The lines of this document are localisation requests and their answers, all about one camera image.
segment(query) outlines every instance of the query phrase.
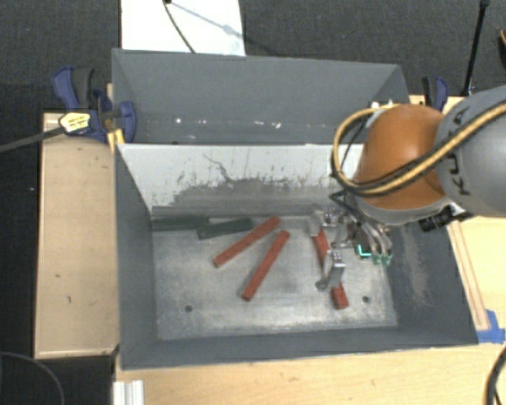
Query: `green led light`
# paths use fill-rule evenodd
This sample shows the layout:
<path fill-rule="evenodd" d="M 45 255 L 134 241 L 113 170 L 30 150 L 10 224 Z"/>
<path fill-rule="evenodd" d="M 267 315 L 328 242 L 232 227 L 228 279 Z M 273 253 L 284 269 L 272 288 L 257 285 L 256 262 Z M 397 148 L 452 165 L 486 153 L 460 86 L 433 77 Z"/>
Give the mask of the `green led light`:
<path fill-rule="evenodd" d="M 364 252 L 363 249 L 362 249 L 362 245 L 358 245 L 357 248 L 358 248 L 358 254 L 362 258 L 371 257 L 371 252 Z"/>

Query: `gray bin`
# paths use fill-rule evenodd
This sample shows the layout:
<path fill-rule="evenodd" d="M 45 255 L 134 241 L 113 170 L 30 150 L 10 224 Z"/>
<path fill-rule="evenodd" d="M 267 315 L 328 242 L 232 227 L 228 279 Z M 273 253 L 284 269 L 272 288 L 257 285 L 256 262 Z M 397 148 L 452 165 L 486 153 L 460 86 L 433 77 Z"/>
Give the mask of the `gray bin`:
<path fill-rule="evenodd" d="M 113 83 L 115 100 L 132 100 L 139 117 L 136 143 L 116 154 L 124 369 L 477 343 L 444 229 L 393 231 L 389 267 L 348 253 L 345 310 L 315 288 L 320 268 L 306 223 L 337 190 L 328 144 L 342 118 L 369 101 L 408 99 L 398 67 L 115 51 Z M 192 116 L 201 123 L 176 126 Z M 349 166 L 358 156 L 356 148 Z M 240 293 L 275 233 L 216 269 L 212 257 L 242 235 L 200 241 L 194 230 L 152 228 L 155 217 L 187 214 L 282 218 L 291 237 L 250 303 Z"/>

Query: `blue tape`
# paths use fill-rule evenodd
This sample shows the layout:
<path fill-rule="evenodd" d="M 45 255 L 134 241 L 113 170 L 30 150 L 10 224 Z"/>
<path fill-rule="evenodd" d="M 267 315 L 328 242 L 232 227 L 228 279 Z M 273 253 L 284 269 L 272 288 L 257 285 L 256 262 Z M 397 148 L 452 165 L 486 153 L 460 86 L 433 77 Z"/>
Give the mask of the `blue tape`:
<path fill-rule="evenodd" d="M 498 326 L 497 316 L 492 310 L 486 309 L 489 319 L 489 330 L 476 332 L 479 343 L 504 343 L 506 342 L 506 329 Z"/>

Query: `bin floor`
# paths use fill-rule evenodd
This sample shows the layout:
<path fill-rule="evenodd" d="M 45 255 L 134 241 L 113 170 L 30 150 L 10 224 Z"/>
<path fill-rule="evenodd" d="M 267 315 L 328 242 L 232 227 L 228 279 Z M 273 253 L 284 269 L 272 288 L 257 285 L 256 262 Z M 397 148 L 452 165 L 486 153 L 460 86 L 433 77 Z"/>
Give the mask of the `bin floor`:
<path fill-rule="evenodd" d="M 277 230 L 220 268 L 213 257 L 246 233 L 199 240 L 196 231 L 153 232 L 159 339 L 395 326 L 385 267 L 352 251 L 343 275 L 348 308 L 336 310 L 330 293 L 316 289 L 320 264 L 306 220 L 282 217 L 290 238 L 249 303 L 240 296 Z"/>

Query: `white paper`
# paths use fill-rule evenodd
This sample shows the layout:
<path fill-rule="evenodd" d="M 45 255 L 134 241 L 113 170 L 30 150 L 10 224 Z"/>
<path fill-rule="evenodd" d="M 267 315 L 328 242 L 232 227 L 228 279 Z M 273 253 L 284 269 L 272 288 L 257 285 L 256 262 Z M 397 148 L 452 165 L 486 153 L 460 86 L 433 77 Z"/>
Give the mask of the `white paper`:
<path fill-rule="evenodd" d="M 168 6 L 195 52 L 245 55 L 238 0 L 173 0 Z M 121 34 L 127 50 L 189 52 L 161 0 L 121 0 Z"/>

